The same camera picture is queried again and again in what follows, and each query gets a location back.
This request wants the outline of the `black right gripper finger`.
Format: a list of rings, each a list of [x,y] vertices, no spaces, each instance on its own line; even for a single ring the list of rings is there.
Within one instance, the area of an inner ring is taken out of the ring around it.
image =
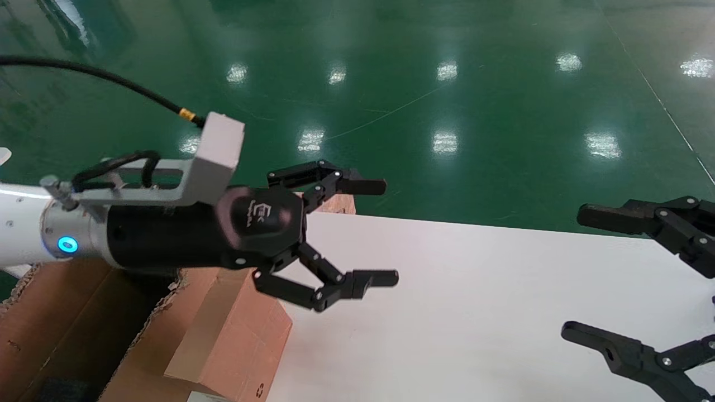
[[[693,196],[652,203],[629,199],[620,208],[582,204],[580,226],[646,235],[706,278],[714,277],[714,204]]]
[[[664,401],[712,401],[687,371],[713,363],[714,336],[658,352],[641,341],[583,323],[569,321],[561,328],[564,340],[603,355],[610,372],[649,387]]]

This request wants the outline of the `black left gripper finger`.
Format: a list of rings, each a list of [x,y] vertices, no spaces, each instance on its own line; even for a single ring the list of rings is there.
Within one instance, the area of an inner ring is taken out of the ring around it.
[[[370,288],[391,288],[398,284],[396,270],[355,270],[340,272],[311,245],[299,243],[291,250],[291,262],[298,260],[322,286],[313,289],[275,275],[278,264],[258,268],[252,275],[256,290],[307,310],[323,312],[340,300],[361,300]]]
[[[305,188],[302,199],[306,213],[313,213],[335,194],[379,196],[387,189],[385,180],[365,179],[355,169],[344,170],[326,160],[271,171],[266,180],[270,188]]]

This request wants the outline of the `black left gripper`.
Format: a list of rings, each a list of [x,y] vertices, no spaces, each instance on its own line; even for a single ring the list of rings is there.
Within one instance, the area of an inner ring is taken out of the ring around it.
[[[231,186],[216,204],[115,206],[107,243],[122,268],[271,268],[304,240],[306,206],[281,186]]]

